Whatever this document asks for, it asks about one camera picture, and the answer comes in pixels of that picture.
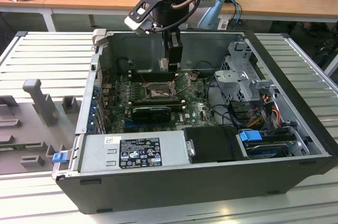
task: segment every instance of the metal bracket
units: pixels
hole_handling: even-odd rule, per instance
[[[142,22],[147,18],[148,14],[154,9],[154,7],[161,1],[164,0],[140,0],[137,5],[130,11],[129,18],[136,23]]]

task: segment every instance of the floor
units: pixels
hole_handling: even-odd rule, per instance
[[[47,31],[41,14],[26,13],[2,13],[0,16],[0,52],[2,52],[17,31]],[[95,15],[96,28],[106,28],[108,30],[128,30],[124,24],[125,16]],[[94,28],[90,26],[88,15],[75,14],[56,14],[54,22],[59,31],[92,31]],[[272,21],[256,21],[243,20],[242,25],[237,30],[252,30],[256,33],[275,33],[287,32],[288,23],[275,22],[271,28]],[[332,28],[334,24],[327,24],[328,28]],[[315,62],[319,62],[321,58],[315,57],[316,45],[328,37],[329,33],[325,31],[318,32],[318,37],[313,38],[305,33],[302,25],[297,23],[290,33],[295,42]],[[332,77],[338,82],[338,73]]]

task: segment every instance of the table leg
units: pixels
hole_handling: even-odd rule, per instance
[[[49,32],[56,32],[56,28],[53,22],[53,13],[52,10],[50,10],[49,8],[46,8],[45,10],[41,11],[41,14],[44,18],[44,22],[47,26],[47,29]]]
[[[324,72],[326,73],[327,76],[330,77],[337,68],[338,68],[338,54],[331,61],[331,63],[327,66]]]
[[[89,14],[89,22],[91,27],[96,27],[94,15]]]

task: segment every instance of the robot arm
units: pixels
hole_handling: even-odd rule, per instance
[[[137,34],[161,32],[165,46],[165,59],[162,60],[161,67],[176,71],[183,51],[179,26],[188,19],[192,20],[189,23],[199,23],[204,14],[196,13],[196,19],[191,16],[199,7],[210,8],[215,2],[216,0],[141,0],[130,11],[125,23]]]

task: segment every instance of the circuit board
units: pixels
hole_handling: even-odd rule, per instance
[[[112,99],[109,104],[112,105],[106,107],[110,120],[111,130],[109,132],[161,132],[182,130],[184,127],[191,126],[216,125],[204,98],[205,83],[205,79],[199,79],[192,73],[180,74],[172,82],[146,82],[145,84],[132,82],[128,77],[120,76],[111,89]],[[146,96],[153,98],[152,106],[156,106],[157,101],[164,102],[165,99],[168,101],[184,100],[184,105],[171,104],[171,102],[166,105],[166,107],[172,107],[170,121],[167,123],[135,123],[132,117],[135,106],[130,100],[137,98],[137,101],[146,101]]]

